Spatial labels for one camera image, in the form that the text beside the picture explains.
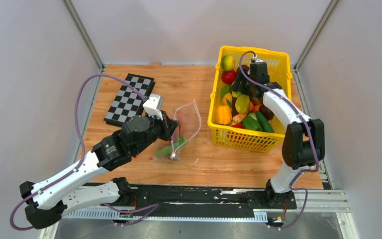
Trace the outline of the red tomato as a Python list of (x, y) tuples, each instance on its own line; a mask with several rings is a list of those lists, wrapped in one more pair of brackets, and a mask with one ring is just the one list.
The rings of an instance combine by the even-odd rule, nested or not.
[(223, 71), (221, 75), (221, 80), (225, 84), (232, 84), (236, 79), (236, 72), (235, 70), (230, 70), (230, 71)]

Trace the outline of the red apple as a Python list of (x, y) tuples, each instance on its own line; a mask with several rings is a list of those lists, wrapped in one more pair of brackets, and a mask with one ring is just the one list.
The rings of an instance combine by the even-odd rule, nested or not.
[(186, 134), (193, 131), (194, 119), (189, 114), (177, 114), (177, 119), (180, 122), (179, 132), (180, 134)]

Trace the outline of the clear zip top bag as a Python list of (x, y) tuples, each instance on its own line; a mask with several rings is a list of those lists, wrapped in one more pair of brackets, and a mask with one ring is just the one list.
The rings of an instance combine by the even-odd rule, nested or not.
[(180, 161), (182, 151), (201, 129), (201, 115), (196, 100), (179, 106), (172, 111), (170, 116), (179, 121), (180, 125), (175, 129), (172, 140), (163, 141), (159, 139), (156, 141), (153, 160)]

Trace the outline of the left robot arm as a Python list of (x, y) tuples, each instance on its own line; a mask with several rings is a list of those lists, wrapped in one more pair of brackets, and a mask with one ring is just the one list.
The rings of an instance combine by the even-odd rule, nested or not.
[(93, 146), (77, 163), (40, 183), (22, 183), (19, 188), (27, 204), (26, 219), (34, 229), (43, 229), (70, 212), (95, 204), (128, 205), (132, 201), (132, 190), (124, 177), (96, 187), (80, 187), (131, 162), (156, 140), (171, 140), (179, 125), (180, 122), (169, 118), (166, 112), (162, 112), (161, 119), (134, 116), (120, 130)]

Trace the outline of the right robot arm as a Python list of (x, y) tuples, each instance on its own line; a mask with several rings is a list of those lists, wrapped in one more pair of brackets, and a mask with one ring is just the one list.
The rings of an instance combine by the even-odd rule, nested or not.
[(260, 100), (286, 129), (282, 145), (284, 163), (267, 182), (264, 194), (266, 205), (276, 208), (296, 189), (294, 184), (303, 173), (319, 170), (325, 154), (324, 123), (299, 110), (278, 83), (270, 82), (263, 60), (252, 61), (248, 70), (239, 66), (233, 88), (243, 96)]

